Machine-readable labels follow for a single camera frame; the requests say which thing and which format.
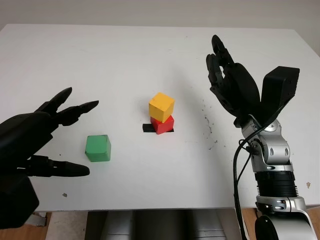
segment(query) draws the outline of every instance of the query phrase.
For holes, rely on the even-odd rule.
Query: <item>white wall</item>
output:
[[[0,0],[10,23],[286,28],[320,54],[320,0]]]

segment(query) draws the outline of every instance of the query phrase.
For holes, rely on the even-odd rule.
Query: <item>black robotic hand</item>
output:
[[[0,124],[0,229],[20,227],[38,207],[39,200],[27,176],[90,174],[86,166],[34,155],[53,138],[51,133],[60,124],[74,124],[99,103],[91,101],[57,112],[71,92],[71,87],[66,88],[35,112],[13,116]]]

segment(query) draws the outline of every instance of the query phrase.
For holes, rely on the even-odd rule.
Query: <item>wooden block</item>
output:
[[[164,123],[174,112],[175,100],[161,92],[149,102],[150,117]]]
[[[85,155],[91,162],[108,162],[111,157],[111,143],[108,135],[88,136]]]
[[[150,117],[150,121],[156,134],[163,134],[174,129],[175,120],[171,115],[163,123],[153,117]]]

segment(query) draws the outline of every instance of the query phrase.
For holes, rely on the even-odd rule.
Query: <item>green cube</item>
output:
[[[111,156],[111,143],[108,135],[88,136],[85,155],[91,162],[108,162]]]

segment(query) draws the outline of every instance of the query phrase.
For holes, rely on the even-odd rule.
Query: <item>robotic hand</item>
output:
[[[259,195],[256,206],[262,216],[255,222],[257,240],[316,240],[307,214],[305,201],[295,186],[290,149],[281,135],[276,119],[295,96],[300,70],[278,66],[263,79],[262,94],[240,63],[234,63],[218,36],[212,37],[214,54],[206,57],[210,90],[222,106],[236,117],[234,125],[242,128],[245,139],[239,144],[233,159],[234,203],[243,240],[246,240],[238,195],[237,157],[245,144]]]
[[[22,226],[38,207],[39,200],[27,176],[90,174],[86,166],[34,155],[53,138],[51,133],[59,125],[74,124],[99,103],[87,102],[57,112],[71,92],[71,87],[66,88],[35,112],[13,116],[0,124],[0,229]]]

